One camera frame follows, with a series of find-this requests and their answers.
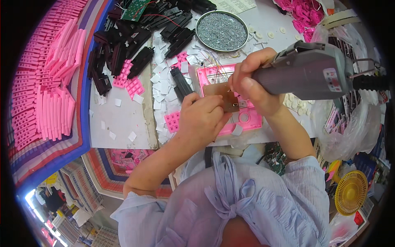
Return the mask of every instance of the left hand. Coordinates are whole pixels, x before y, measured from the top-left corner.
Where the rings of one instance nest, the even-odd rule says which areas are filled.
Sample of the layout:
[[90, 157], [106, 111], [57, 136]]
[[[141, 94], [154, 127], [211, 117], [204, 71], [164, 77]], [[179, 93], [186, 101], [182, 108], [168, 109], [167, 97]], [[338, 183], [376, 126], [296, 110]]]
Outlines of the left hand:
[[214, 141], [228, 122], [231, 113], [224, 114], [222, 95], [200, 98], [191, 93], [184, 98], [181, 106], [179, 131], [176, 140], [187, 140], [192, 152], [197, 152]]

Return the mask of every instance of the workbench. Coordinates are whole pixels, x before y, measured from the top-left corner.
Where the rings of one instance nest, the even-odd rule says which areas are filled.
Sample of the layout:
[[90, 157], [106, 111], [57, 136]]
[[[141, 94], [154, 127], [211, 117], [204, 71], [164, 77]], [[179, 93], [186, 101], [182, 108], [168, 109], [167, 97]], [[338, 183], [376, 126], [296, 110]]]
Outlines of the workbench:
[[[267, 42], [265, 47], [271, 47], [277, 52], [287, 48], [289, 45], [295, 43], [297, 40], [296, 35], [299, 35], [297, 30], [293, 27], [292, 18], [287, 15], [281, 14], [276, 8], [272, 0], [259, 0], [255, 1], [257, 7], [249, 9], [240, 13], [238, 16], [243, 19], [247, 26], [259, 32], [263, 39], [260, 41]], [[192, 12], [194, 17], [186, 26], [189, 29], [195, 28], [197, 21], [196, 13]], [[285, 28], [285, 34], [280, 32], [280, 27]], [[267, 33], [272, 32], [274, 38], [269, 38]], [[261, 45], [254, 46], [257, 43], [251, 39], [245, 47], [250, 49], [250, 52], [257, 49], [262, 49]], [[148, 41], [148, 45], [152, 44], [152, 38]], [[245, 55], [240, 53], [237, 58], [221, 59], [221, 64], [238, 63], [245, 59]], [[125, 89], [113, 87], [107, 94], [107, 103], [99, 105], [97, 96], [94, 93], [94, 84], [91, 85], [90, 92], [90, 110], [93, 116], [90, 116], [90, 141], [93, 148], [118, 148], [118, 149], [157, 149], [159, 143], [157, 141], [157, 132], [155, 130], [156, 124], [153, 114], [153, 97], [152, 97], [152, 84], [150, 78], [152, 77], [152, 68], [155, 64], [147, 66], [141, 73], [140, 81], [142, 82], [145, 92], [141, 95], [144, 97], [142, 104], [132, 101]], [[115, 105], [115, 99], [122, 100], [121, 106]], [[299, 116], [295, 111], [291, 111], [298, 121], [303, 122], [310, 137], [314, 137], [314, 132], [311, 126], [311, 119], [303, 114]], [[105, 122], [105, 129], [102, 129], [101, 121]], [[262, 128], [250, 131], [244, 131], [240, 136], [226, 135], [218, 137], [215, 143], [210, 145], [235, 145], [248, 144], [248, 143], [265, 143], [276, 141], [274, 134], [267, 122], [262, 119]], [[109, 136], [109, 132], [116, 135], [113, 140]], [[131, 132], [135, 132], [136, 139], [131, 142], [128, 136]]]

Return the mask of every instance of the white plastic gear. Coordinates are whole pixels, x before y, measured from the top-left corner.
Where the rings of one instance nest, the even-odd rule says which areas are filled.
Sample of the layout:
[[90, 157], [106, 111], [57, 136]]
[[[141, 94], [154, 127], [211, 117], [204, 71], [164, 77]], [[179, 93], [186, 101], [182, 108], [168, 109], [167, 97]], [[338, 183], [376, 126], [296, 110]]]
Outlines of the white plastic gear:
[[268, 32], [268, 33], [267, 33], [267, 36], [268, 36], [269, 38], [273, 39], [273, 38], [274, 38], [274, 33]]
[[262, 39], [262, 38], [263, 38], [262, 34], [260, 34], [260, 33], [258, 33], [258, 32], [255, 33], [255, 36], [256, 36], [258, 39]]
[[292, 102], [292, 105], [291, 105], [291, 106], [292, 106], [292, 109], [295, 110], [295, 109], [297, 108], [297, 103], [294, 101], [294, 102]]

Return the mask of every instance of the pink rubber keypad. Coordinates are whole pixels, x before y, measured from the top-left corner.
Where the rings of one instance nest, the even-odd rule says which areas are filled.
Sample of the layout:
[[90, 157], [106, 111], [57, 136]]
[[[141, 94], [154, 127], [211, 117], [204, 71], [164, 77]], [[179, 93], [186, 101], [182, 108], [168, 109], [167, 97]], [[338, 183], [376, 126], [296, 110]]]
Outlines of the pink rubber keypad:
[[141, 95], [143, 92], [145, 92], [145, 89], [144, 89], [143, 85], [141, 84], [141, 81], [137, 77], [128, 79], [125, 83], [125, 88], [132, 100], [133, 100], [134, 94]]
[[172, 65], [172, 67], [177, 67], [180, 69], [181, 71], [181, 62], [185, 62], [186, 61], [186, 57], [188, 56], [188, 54], [186, 53], [186, 51], [181, 52], [180, 54], [176, 55], [177, 59], [178, 59], [178, 63]]
[[125, 60], [121, 73], [113, 81], [113, 86], [120, 88], [124, 88], [126, 86], [125, 83], [129, 80], [128, 75], [132, 66], [133, 64], [131, 59]]
[[178, 131], [178, 121], [180, 119], [180, 112], [176, 111], [172, 114], [165, 115], [165, 122], [170, 133]]

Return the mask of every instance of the green circuit board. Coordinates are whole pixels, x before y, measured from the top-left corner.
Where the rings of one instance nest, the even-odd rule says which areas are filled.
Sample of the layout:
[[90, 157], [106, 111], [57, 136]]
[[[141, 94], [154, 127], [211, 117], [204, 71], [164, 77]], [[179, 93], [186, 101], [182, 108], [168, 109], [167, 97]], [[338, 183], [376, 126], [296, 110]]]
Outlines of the green circuit board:
[[150, 0], [133, 0], [127, 10], [122, 13], [121, 19], [139, 21], [149, 2]]

